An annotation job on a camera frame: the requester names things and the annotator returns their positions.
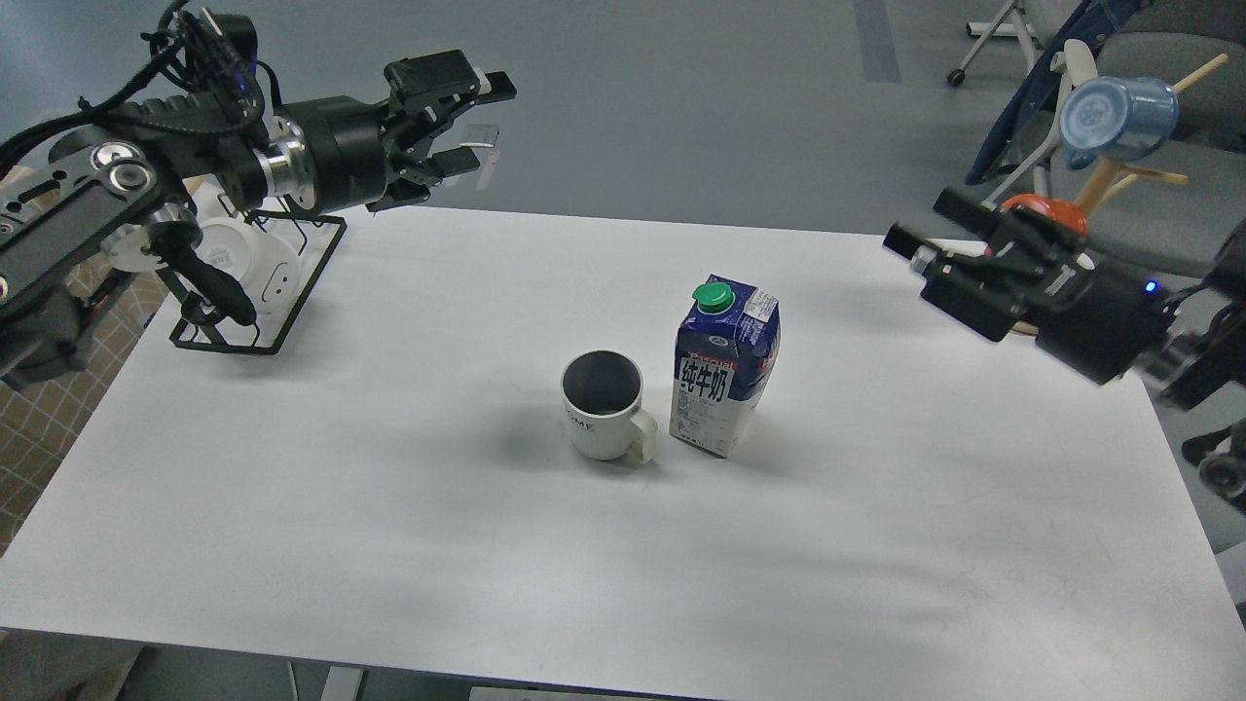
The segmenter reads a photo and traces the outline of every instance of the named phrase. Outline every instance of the black wire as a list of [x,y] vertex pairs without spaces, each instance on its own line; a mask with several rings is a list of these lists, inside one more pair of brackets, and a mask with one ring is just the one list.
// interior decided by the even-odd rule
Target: black wire
[[[169,10],[167,10],[166,12],[168,14],[171,11],[176,11],[184,4],[186,1],[183,0],[174,0],[174,2],[169,5]],[[186,42],[189,39],[189,32],[197,29],[197,22],[193,20],[193,17],[189,19],[187,24],[188,27],[183,29],[183,31],[187,32],[187,36],[181,37],[183,42]],[[164,17],[162,16],[161,30],[163,31],[166,26],[167,25],[164,24]],[[217,128],[184,127],[179,125],[169,125],[156,120],[137,117],[133,115],[120,115],[120,113],[110,113],[105,116],[101,121],[106,123],[126,123],[131,126],[150,128],[152,131],[159,131],[163,133],[173,133],[178,136],[191,136],[191,137],[229,136],[245,131],[247,128],[250,128],[253,125],[255,125],[255,122],[258,122],[264,116],[264,92],[263,90],[259,88],[259,83],[255,82],[255,76],[253,76],[252,72],[247,70],[245,62],[242,60],[242,56],[238,55],[238,51],[233,47],[233,45],[229,44],[228,40],[222,40],[221,47],[224,51],[226,61],[229,64],[228,67],[238,70],[238,72],[242,76],[242,80],[247,83],[245,87],[247,92],[250,96],[250,105],[248,107],[249,113],[247,113],[243,120],[233,125]],[[192,54],[189,50],[187,50],[186,67],[187,71],[192,75],[182,77],[184,77],[186,81],[196,88],[206,88],[208,86],[208,81],[213,78],[211,73],[208,73],[204,68],[201,68],[198,66],[201,59],[202,59],[201,56],[197,56]]]
[[88,123],[96,123],[102,116],[106,115],[106,112],[121,106],[121,103],[132,97],[136,92],[146,87],[147,83],[150,83],[152,78],[159,73],[161,68],[163,68],[181,49],[182,42],[173,41],[173,44],[153,56],[146,66],[140,68],[140,71],[135,73],[133,77],[131,77],[130,81],[121,87],[121,90],[103,102],[82,110],[81,112],[40,122],[15,133],[4,143],[0,143],[0,178],[9,174],[9,171],[12,169],[12,167],[16,166],[26,153],[30,153],[44,141],[47,141],[52,136],[56,136],[66,129],[86,126]]
[[1194,296],[1195,294],[1202,291],[1206,288],[1207,288],[1206,281],[1200,281],[1199,284],[1195,284],[1192,286],[1186,286],[1185,289],[1177,290],[1171,296],[1169,296],[1168,304],[1172,306],[1181,304],[1190,296]]
[[268,97],[269,100],[273,101],[273,107],[274,108],[280,107],[282,85],[277,82],[277,71],[273,70],[273,66],[269,66],[268,64],[260,61],[259,59],[255,59],[255,65],[264,68],[264,72],[268,73]]
[[1216,331],[1220,330],[1220,324],[1225,322],[1225,319],[1241,310],[1242,306],[1239,306],[1237,304],[1226,304],[1216,311],[1214,316],[1211,316],[1211,321],[1207,324],[1207,335],[1215,335]]

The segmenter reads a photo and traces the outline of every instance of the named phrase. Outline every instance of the table surface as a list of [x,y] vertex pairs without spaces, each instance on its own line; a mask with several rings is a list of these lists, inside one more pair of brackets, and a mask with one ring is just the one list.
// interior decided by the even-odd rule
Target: table surface
[[[714,699],[1240,699],[1246,634],[1140,383],[986,342],[868,235],[353,213],[275,359],[166,304],[0,560],[0,625]],[[708,273],[784,341],[729,461],[578,457],[557,381],[669,418]]]

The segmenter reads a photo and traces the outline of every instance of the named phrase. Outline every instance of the chair leg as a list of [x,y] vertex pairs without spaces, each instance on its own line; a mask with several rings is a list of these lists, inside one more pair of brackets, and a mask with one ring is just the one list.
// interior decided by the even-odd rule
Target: chair leg
[[973,59],[978,56],[982,47],[987,45],[987,41],[996,35],[996,30],[999,29],[999,25],[1004,22],[1004,17],[1007,17],[1009,12],[1013,12],[1019,2],[1020,0],[1004,0],[1003,6],[1001,6],[999,11],[996,14],[996,17],[991,20],[991,26],[987,31],[982,32],[982,36],[979,36],[977,41],[973,42],[973,47],[969,49],[969,52],[961,60],[961,65],[952,68],[952,72],[947,73],[948,85],[956,87],[957,85],[964,82],[964,68],[969,67]]
[[1034,64],[1038,62],[1038,55],[1034,54],[1034,36],[1029,34],[1029,29],[1025,25],[1025,12],[1020,7],[1019,2],[1013,4],[1012,21],[1013,26],[1017,27],[1017,41],[1020,42],[1020,54],[1025,57],[1025,73],[1034,70]]

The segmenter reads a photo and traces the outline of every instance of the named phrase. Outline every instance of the white mug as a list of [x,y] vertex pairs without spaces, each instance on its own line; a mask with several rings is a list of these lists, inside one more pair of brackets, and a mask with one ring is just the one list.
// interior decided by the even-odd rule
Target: white mug
[[562,406],[577,451],[594,461],[653,458],[658,422],[640,408],[640,369],[613,350],[593,350],[562,371]]

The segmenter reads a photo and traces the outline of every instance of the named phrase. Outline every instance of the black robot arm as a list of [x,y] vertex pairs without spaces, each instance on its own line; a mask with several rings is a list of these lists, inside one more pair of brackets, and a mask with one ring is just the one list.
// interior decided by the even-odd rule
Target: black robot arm
[[[57,141],[45,168],[0,187],[0,379],[20,390],[86,367],[92,330],[133,273],[168,266],[197,291],[196,324],[248,325],[255,308],[229,274],[194,253],[202,233],[184,178],[214,174],[234,208],[283,198],[303,215],[355,204],[380,210],[422,202],[445,177],[480,162],[467,147],[432,153],[434,139],[475,105],[515,97],[505,72],[485,73],[461,51],[385,66],[390,97],[280,103],[275,75],[257,57],[250,20],[166,10],[145,34],[152,60],[98,105],[27,128],[0,144],[0,178],[39,143]],[[269,71],[275,118],[262,120],[257,66]],[[126,102],[155,76],[184,91]],[[101,250],[120,268],[85,299],[70,269]]]

